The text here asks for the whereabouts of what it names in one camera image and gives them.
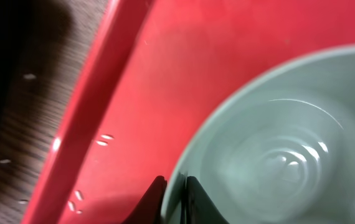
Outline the mint green bowl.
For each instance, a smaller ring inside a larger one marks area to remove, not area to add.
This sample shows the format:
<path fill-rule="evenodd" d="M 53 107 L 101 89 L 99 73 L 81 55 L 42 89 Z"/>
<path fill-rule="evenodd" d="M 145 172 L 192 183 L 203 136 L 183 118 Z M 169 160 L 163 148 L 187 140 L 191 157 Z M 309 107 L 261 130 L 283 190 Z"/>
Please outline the mint green bowl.
<path fill-rule="evenodd" d="M 284 63 L 227 98 L 179 158 L 163 223 L 183 223 L 189 176 L 228 223 L 355 223 L 355 45 Z"/>

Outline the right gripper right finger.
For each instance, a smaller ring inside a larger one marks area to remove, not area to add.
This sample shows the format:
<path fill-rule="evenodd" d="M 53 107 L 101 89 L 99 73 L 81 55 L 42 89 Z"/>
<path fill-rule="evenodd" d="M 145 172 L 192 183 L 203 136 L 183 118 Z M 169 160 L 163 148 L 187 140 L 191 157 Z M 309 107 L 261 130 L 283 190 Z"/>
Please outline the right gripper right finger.
<path fill-rule="evenodd" d="M 183 223 L 228 224 L 200 182 L 193 176 L 186 178 L 183 192 Z"/>

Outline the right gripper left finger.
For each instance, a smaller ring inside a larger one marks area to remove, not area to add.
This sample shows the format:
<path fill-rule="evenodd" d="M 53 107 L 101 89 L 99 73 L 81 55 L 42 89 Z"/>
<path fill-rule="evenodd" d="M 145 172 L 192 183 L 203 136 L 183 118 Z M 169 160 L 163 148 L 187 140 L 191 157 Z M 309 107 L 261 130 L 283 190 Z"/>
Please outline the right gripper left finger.
<path fill-rule="evenodd" d="M 166 186 L 167 180 L 161 175 L 157 176 L 122 224 L 160 224 Z"/>

